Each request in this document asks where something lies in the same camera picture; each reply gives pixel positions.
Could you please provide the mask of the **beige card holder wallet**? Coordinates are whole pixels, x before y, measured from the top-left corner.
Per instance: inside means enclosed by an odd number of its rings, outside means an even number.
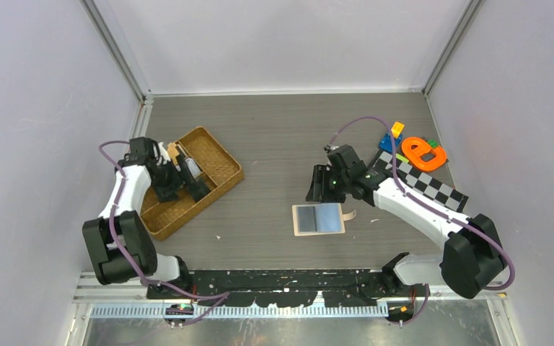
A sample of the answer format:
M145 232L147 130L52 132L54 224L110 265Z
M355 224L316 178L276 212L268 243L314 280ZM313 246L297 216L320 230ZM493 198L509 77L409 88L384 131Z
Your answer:
M357 215L356 210L352 210L350 213L344 213L340 203L317 203L307 205L313 205L315 207L317 232L299 233L296 209L303 205L293 205L291 211L295 236L344 234L346 232L345 222L354 219Z

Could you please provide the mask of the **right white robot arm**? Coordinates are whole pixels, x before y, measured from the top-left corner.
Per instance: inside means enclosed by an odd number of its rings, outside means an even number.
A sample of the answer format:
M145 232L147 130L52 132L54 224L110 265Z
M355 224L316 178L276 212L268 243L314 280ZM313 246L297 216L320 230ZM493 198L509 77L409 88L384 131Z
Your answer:
M510 266L494 222L479 213L458 213L406 185L392 164L368 166L349 145L326 146L326 164L313 167L305 200L344 203L348 196L397 216L440 248L438 257L411 253L396 256L383 269L384 289L401 296L412 285L447 285L467 299L482 290Z

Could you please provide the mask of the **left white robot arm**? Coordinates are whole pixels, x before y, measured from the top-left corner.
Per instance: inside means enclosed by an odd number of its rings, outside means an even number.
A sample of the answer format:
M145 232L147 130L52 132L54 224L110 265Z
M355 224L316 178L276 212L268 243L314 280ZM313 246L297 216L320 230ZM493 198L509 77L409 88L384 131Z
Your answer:
M163 143L148 137L125 141L128 151L114 166L115 186L103 211L84 222L82 235L98 282L125 283L138 278L144 285L164 283L175 298L186 297L193 287L187 265L179 256L158 254L141 218L145 194L153 191L159 203L174 202L186 190L199 201L210 189L201 168L186 152L171 157Z

